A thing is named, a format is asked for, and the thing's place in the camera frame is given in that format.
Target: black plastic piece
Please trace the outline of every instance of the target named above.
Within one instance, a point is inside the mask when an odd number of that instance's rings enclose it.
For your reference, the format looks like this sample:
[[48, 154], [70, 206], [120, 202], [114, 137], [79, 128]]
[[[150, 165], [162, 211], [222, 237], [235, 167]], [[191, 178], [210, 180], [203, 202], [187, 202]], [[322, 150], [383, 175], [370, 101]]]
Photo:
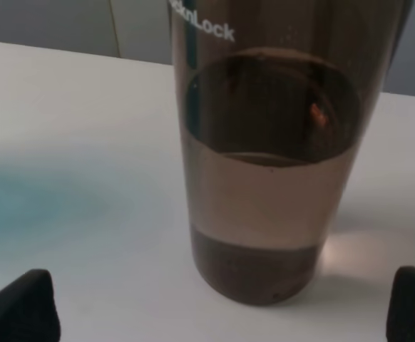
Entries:
[[32, 270], [0, 291], [0, 342], [59, 342], [51, 274]]
[[415, 267], [396, 273], [386, 323], [388, 342], [415, 342]]

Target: white countertop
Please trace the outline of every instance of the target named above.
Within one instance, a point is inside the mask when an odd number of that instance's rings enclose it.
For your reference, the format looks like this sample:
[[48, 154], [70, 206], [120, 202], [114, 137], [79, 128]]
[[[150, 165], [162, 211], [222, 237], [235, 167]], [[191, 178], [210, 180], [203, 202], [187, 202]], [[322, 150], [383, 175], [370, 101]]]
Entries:
[[190, 255], [170, 66], [0, 43], [0, 288], [53, 274], [62, 342], [385, 341], [415, 265], [415, 98], [383, 94], [322, 274], [255, 308]]

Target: gray wall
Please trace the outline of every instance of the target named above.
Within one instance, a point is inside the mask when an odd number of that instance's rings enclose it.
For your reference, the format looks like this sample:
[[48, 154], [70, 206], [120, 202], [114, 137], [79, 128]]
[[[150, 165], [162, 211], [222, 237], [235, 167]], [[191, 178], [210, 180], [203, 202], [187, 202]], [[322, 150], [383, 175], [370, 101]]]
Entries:
[[[0, 41], [170, 63], [166, 1], [0, 0]], [[415, 5], [385, 91], [415, 95]]]

